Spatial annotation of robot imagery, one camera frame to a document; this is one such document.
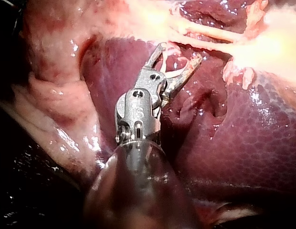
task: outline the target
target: metal screw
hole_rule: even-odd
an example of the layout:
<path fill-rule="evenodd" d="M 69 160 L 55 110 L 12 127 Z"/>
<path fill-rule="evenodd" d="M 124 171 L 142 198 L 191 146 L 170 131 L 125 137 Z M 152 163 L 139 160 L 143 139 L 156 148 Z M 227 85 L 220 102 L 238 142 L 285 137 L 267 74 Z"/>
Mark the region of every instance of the metal screw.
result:
<path fill-rule="evenodd" d="M 152 75 L 150 75 L 150 79 L 151 79 L 152 81 L 157 81 L 157 80 L 160 79 L 160 76 L 157 75 L 157 74 L 152 74 Z"/>
<path fill-rule="evenodd" d="M 135 98 L 141 98 L 141 97 L 144 96 L 144 93 L 143 93 L 141 90 L 136 90 L 136 91 L 133 92 L 132 95 L 133 95 L 133 97 L 135 97 Z"/>

